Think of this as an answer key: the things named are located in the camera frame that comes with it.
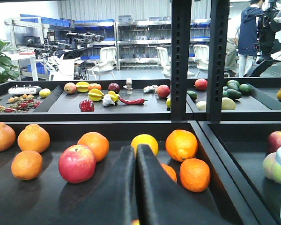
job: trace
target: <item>potted plant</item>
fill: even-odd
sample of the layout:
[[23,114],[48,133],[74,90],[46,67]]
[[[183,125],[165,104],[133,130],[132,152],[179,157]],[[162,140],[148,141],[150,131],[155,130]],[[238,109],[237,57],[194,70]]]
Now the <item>potted plant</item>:
[[19,76],[19,71],[16,70],[18,67],[14,66],[11,59],[4,53],[14,50],[9,44],[8,41],[0,40],[0,83]]

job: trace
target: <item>person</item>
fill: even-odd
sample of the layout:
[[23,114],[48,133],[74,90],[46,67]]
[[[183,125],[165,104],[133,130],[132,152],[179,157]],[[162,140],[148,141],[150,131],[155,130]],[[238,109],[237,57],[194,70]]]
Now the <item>person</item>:
[[239,77],[243,77],[257,56],[257,19],[263,13],[265,0],[251,0],[250,6],[241,12],[240,33],[238,42]]
[[225,66],[229,67],[229,72],[233,75],[235,75],[234,71],[236,69],[236,49],[238,45],[239,27],[240,16],[235,16],[228,20]]

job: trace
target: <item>red apple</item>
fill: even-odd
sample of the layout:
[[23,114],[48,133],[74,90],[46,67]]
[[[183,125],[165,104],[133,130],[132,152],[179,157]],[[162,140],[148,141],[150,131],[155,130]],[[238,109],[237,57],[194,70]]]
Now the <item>red apple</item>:
[[205,80],[204,78],[196,80],[195,87],[198,90],[205,90],[207,88],[207,80]]
[[268,136],[268,153],[276,152],[281,147],[281,131],[274,131]]
[[112,90],[116,94],[118,94],[120,92],[120,85],[118,85],[117,83],[110,83],[107,89]]
[[74,83],[69,82],[65,84],[64,90],[68,94],[74,94],[77,90],[77,87]]
[[81,144],[72,145],[61,154],[58,168],[63,179],[78,184],[94,175],[96,158],[89,147]]
[[170,94],[170,88],[168,87],[168,85],[162,84],[157,87],[157,95],[160,98],[165,98],[169,96],[169,94]]

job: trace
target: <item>dark jacket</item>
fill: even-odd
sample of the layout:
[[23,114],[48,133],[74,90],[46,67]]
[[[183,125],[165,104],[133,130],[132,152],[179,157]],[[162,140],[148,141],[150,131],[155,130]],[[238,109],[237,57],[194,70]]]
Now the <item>dark jacket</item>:
[[255,56],[257,51],[257,25],[256,15],[263,13],[263,10],[257,7],[247,7],[241,13],[238,53],[241,55]]

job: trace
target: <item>red chili pepper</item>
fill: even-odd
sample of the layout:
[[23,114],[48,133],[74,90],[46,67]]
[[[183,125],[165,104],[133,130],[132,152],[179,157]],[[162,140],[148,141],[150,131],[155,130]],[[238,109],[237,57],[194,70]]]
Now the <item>red chili pepper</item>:
[[25,103],[25,102],[21,102],[21,103],[19,104],[19,107],[22,108],[22,109],[27,108],[27,106],[28,106],[28,104]]
[[12,113],[12,112],[14,112],[14,111],[16,111],[15,109],[12,109],[12,108],[6,108],[5,110],[4,110],[4,112],[6,112],[6,113]]
[[79,107],[82,112],[93,112],[95,110],[94,102],[90,99],[85,99],[81,101],[79,103]]
[[119,100],[127,105],[141,105],[144,104],[144,102],[146,101],[143,98],[139,98],[139,99],[135,99],[135,100],[125,100],[121,97],[119,97]]

